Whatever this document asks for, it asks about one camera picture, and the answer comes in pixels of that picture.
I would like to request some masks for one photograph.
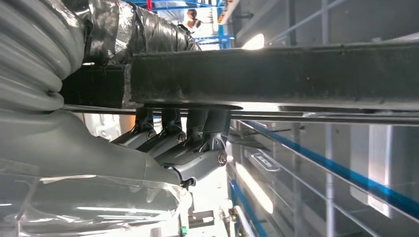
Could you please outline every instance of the metal rod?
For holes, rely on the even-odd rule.
[[[237,216],[239,217],[240,222],[242,223],[243,229],[245,230],[248,237],[255,237],[253,231],[251,230],[251,226],[246,219],[244,212],[240,206],[234,206],[233,209],[236,211]]]
[[[282,167],[282,170],[284,170],[285,172],[287,172],[288,174],[290,174],[294,179],[298,180],[300,183],[302,183],[303,185],[305,185],[308,189],[310,189],[312,192],[314,192],[315,194],[317,194],[323,200],[327,200],[327,197],[326,196],[324,196],[321,192],[319,192],[318,190],[316,190],[315,188],[313,188],[311,185],[309,185],[307,182],[305,182],[303,179],[301,179],[294,172],[292,172],[291,170],[287,169],[283,165],[281,165],[281,167]],[[370,227],[368,227],[365,223],[363,223],[360,220],[358,220],[358,218],[356,218],[351,213],[349,213],[346,210],[344,210],[342,207],[340,207],[336,203],[332,203],[332,205],[333,205],[334,208],[336,208],[338,211],[340,211],[344,216],[346,216],[347,218],[349,218],[350,220],[352,220],[355,224],[357,224],[358,226],[360,226],[361,228],[363,228],[366,232],[368,232],[369,234],[371,234],[373,237],[381,237],[381,235],[379,235],[377,232],[375,232]]]
[[[147,9],[148,9],[149,11],[152,11],[152,10],[153,10],[153,4],[151,3],[151,1],[152,1],[152,0],[147,0]]]
[[[337,117],[324,117],[324,118],[310,118],[310,117],[295,117],[295,116],[231,116],[231,119],[248,120],[248,121],[280,121],[280,122],[309,122],[309,123],[333,123],[333,124],[385,124],[394,126],[419,126],[419,119],[417,118],[337,118]]]
[[[322,0],[322,43],[329,43],[329,0]],[[326,124],[326,158],[333,159],[332,125]],[[326,173],[326,236],[335,237],[335,208],[333,207],[333,175]]]
[[[259,125],[253,121],[241,121],[244,125],[252,128],[259,132],[261,135],[274,139],[284,145],[286,148],[299,154],[302,158],[318,165],[322,169],[331,172],[334,176],[342,179],[343,181],[357,187],[358,189],[378,198],[379,200],[387,203],[394,209],[400,211],[400,213],[411,218],[415,222],[419,223],[419,203],[412,200],[411,198],[400,194],[388,187],[365,177],[362,174],[354,172],[349,168],[336,163],[324,156],[315,153],[298,143],[288,140],[287,138],[280,136],[279,134],[273,133],[265,127]]]
[[[322,43],[329,43],[329,0],[322,0]]]
[[[191,1],[191,0],[184,0],[184,2],[196,4],[197,6],[216,7],[214,5],[210,5],[210,4],[206,4],[206,3],[200,3],[200,2]]]
[[[254,225],[254,228],[256,230],[257,235],[259,237],[267,237],[268,235],[266,234],[266,232],[263,229],[262,225],[258,221],[258,218],[257,218],[256,214],[254,213],[254,211],[253,211],[252,207],[250,206],[249,202],[247,201],[244,193],[242,192],[242,190],[240,189],[239,185],[237,184],[237,181],[234,180],[234,179],[231,180],[230,181],[230,187],[236,193],[237,197],[242,202],[243,207],[245,208],[246,212],[249,215],[249,218],[250,218],[251,222]]]
[[[332,126],[326,125],[326,158],[333,159]],[[326,173],[326,237],[335,237],[335,209],[333,207],[333,175]]]
[[[294,142],[300,143],[300,123],[293,123],[293,139]],[[293,154],[293,169],[299,174],[301,172],[301,158],[297,154]],[[301,201],[301,185],[297,179],[293,179],[293,193],[294,193],[294,236],[300,237],[303,234],[303,211]]]
[[[153,11],[175,11],[175,10],[198,9],[198,8],[208,8],[208,7],[223,8],[224,6],[171,6],[171,7],[156,7],[156,8],[153,8]]]
[[[330,9],[334,8],[335,6],[338,6],[339,4],[341,4],[341,3],[342,3],[342,2],[344,2],[344,1],[346,1],[346,0],[336,0],[336,1],[332,2],[332,3],[330,3],[330,4],[327,6],[327,9],[329,9],[329,10],[330,10]],[[267,43],[273,42],[273,41],[275,41],[275,40],[277,40],[277,39],[279,39],[279,38],[282,38],[282,37],[286,36],[289,32],[291,32],[291,31],[293,31],[293,30],[297,29],[298,27],[300,27],[300,26],[304,25],[305,23],[307,23],[307,22],[309,22],[309,21],[313,20],[314,18],[316,18],[316,17],[320,16],[322,13],[323,13],[323,9],[320,9],[320,10],[316,11],[315,13],[313,13],[312,15],[310,15],[309,17],[305,18],[304,20],[302,20],[302,21],[298,22],[298,23],[297,23],[297,24],[295,24],[294,26],[292,26],[292,27],[288,28],[288,29],[287,29],[287,30],[285,30],[284,32],[282,32],[282,33],[280,33],[279,35],[275,36],[274,38],[270,39]]]
[[[287,24],[288,28],[295,25],[295,0],[286,0],[286,11],[287,11]],[[288,34],[290,40],[290,46],[297,45],[297,36],[295,30],[290,31]]]

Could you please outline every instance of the clear plastic sheet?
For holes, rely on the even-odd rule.
[[[0,236],[144,236],[188,210],[177,185],[96,175],[0,173]]]

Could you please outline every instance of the blue steel frame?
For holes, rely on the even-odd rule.
[[[128,0],[128,1],[131,1],[139,6],[147,4],[146,0]],[[174,10],[187,10],[187,9],[198,9],[198,8],[208,8],[208,7],[217,7],[217,8],[225,7],[223,5],[213,6],[210,4],[199,3],[196,0],[153,0],[153,2],[171,2],[171,1],[183,1],[185,3],[190,3],[192,5],[191,6],[156,7],[156,8],[153,8],[153,11],[174,11]]]
[[[330,172],[334,176],[342,179],[343,181],[354,185],[355,187],[371,194],[390,205],[391,207],[399,210],[401,213],[411,218],[412,220],[419,223],[419,203],[412,200],[411,198],[400,194],[388,187],[371,180],[357,172],[352,171],[345,166],[334,162],[310,149],[301,146],[275,132],[266,129],[257,122],[254,121],[241,121],[244,125],[252,128],[261,135],[270,138],[280,144],[283,144],[286,148],[299,154],[302,158],[309,160],[310,162],[318,165],[319,167]]]
[[[231,188],[231,199],[233,202],[233,206],[238,205],[237,198],[239,198],[240,202],[242,203],[246,213],[249,216],[250,221],[253,223],[256,233],[259,237],[268,237],[265,230],[263,229],[260,221],[257,219],[256,214],[254,213],[253,209],[251,208],[245,194],[240,189],[239,185],[237,184],[236,180],[230,180],[230,188]]]
[[[138,6],[144,6],[147,5],[147,0],[127,0],[135,3]],[[173,10],[188,10],[188,9],[198,9],[198,8],[209,8],[209,7],[215,7],[217,8],[217,19],[219,15],[222,12],[222,8],[225,8],[225,0],[219,0],[216,2],[216,5],[210,5],[206,3],[199,3],[197,0],[153,0],[153,2],[171,2],[171,1],[183,1],[185,3],[189,3],[192,5],[189,6],[166,6],[166,7],[155,7],[152,11],[173,11]],[[198,42],[204,41],[204,40],[211,40],[216,39],[218,42],[202,42],[201,44],[219,44],[220,49],[228,49],[231,48],[231,39],[233,36],[231,35],[224,35],[224,27],[218,26],[218,35],[217,36],[209,36],[209,37],[203,37],[203,38],[196,38]]]

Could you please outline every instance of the flexible duct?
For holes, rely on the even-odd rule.
[[[199,50],[190,34],[119,0],[0,0],[0,163],[31,175],[107,175],[178,182],[148,155],[91,136],[60,111],[61,80],[86,61],[128,63],[157,51]]]
[[[113,9],[116,4],[118,11],[90,8],[94,6],[92,3]],[[167,33],[167,37],[156,38],[156,29],[149,29],[158,25],[151,21],[157,19],[155,15],[120,3],[74,0],[73,4],[83,6],[75,11],[60,0],[0,0],[0,203],[8,202],[8,206],[0,207],[0,236],[20,236],[19,233],[80,236],[84,235],[80,230],[105,229],[110,224],[100,223],[93,217],[88,219],[85,212],[75,213],[74,202],[125,209],[147,207],[153,199],[166,200],[167,193],[146,192],[140,190],[142,186],[131,189],[129,185],[138,185],[138,180],[179,184],[174,171],[160,167],[145,153],[95,138],[76,116],[59,110],[64,103],[59,94],[61,80],[76,71],[84,60],[104,64],[128,62],[134,54],[162,50],[168,45],[165,40],[170,39],[173,46],[167,50],[196,49],[186,31],[160,19],[159,24],[168,26],[160,33]],[[125,14],[126,9],[120,12],[121,5],[129,6],[131,15]],[[107,31],[106,24],[97,24],[106,22],[105,16],[117,17],[116,28],[115,24],[110,24]],[[127,21],[123,18],[127,16],[128,22],[132,16],[132,24],[124,23]],[[106,38],[107,43],[101,44],[100,37]],[[99,175],[105,176],[106,183],[110,182],[109,177],[118,177],[111,179],[113,191],[102,183],[80,189],[78,180],[73,180],[78,186],[61,182],[65,176]],[[58,184],[40,186],[37,177],[51,177]],[[44,200],[50,200],[61,209],[50,208],[50,202],[40,204]],[[175,202],[164,206],[164,201],[153,204],[153,208],[161,210],[176,206]],[[74,222],[68,221],[71,219],[68,215],[62,218],[68,213],[76,216]],[[123,222],[111,228],[129,226],[119,224]]]

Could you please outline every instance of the plastic wrap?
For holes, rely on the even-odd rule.
[[[0,236],[144,236],[192,203],[177,185],[96,175],[0,173],[0,187]]]
[[[124,64],[140,53],[200,50],[190,33],[131,2],[63,0],[90,22],[84,62]]]

